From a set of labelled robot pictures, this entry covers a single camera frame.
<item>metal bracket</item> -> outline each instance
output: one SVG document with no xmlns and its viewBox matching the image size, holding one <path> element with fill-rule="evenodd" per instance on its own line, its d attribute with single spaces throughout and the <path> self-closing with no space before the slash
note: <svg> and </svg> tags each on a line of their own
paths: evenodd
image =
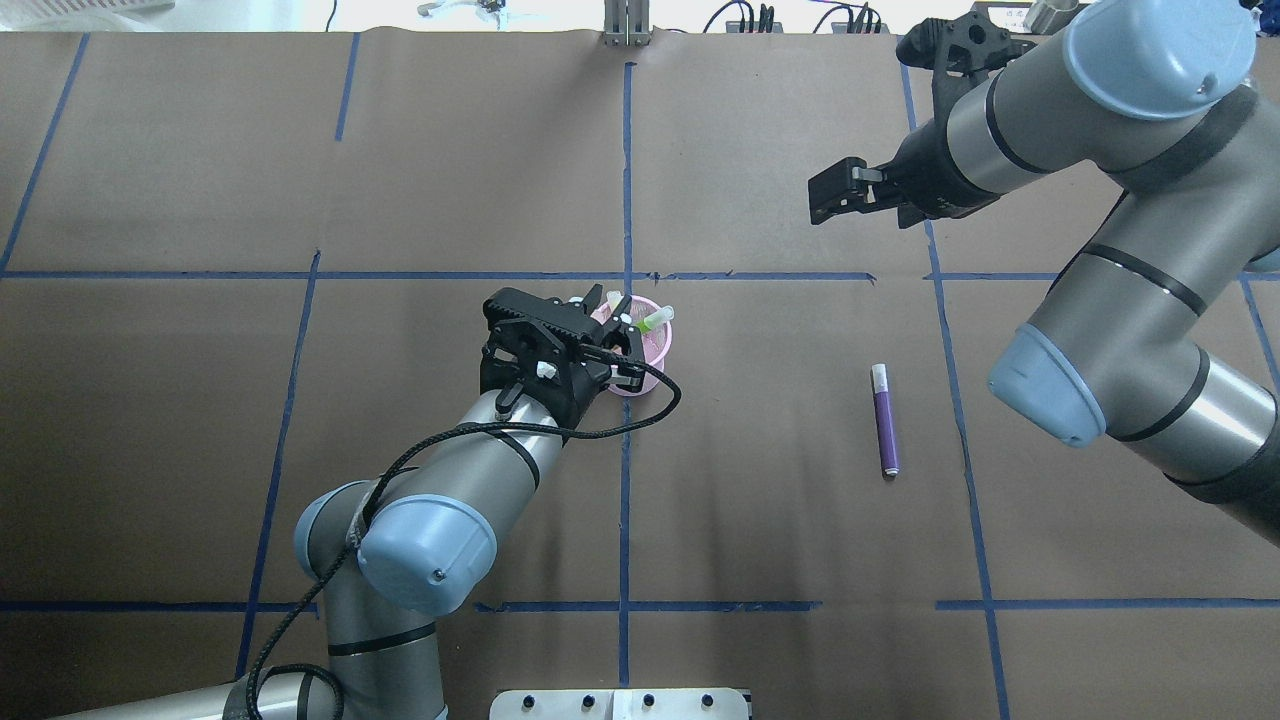
<svg viewBox="0 0 1280 720">
<path fill-rule="evenodd" d="M 751 720 L 750 697 L 731 688 L 507 691 L 489 720 Z"/>
<path fill-rule="evenodd" d="M 604 0 L 605 45 L 649 45 L 649 0 Z"/>
</svg>

